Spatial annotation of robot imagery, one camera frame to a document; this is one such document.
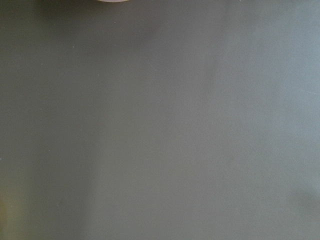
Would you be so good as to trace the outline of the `white plate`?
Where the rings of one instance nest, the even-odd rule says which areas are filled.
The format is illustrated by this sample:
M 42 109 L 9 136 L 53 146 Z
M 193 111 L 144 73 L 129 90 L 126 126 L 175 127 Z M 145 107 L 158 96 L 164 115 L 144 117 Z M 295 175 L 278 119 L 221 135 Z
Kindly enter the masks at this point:
M 128 0 L 98 0 L 100 2 L 107 2 L 107 3 L 120 3 L 120 2 L 127 2 Z

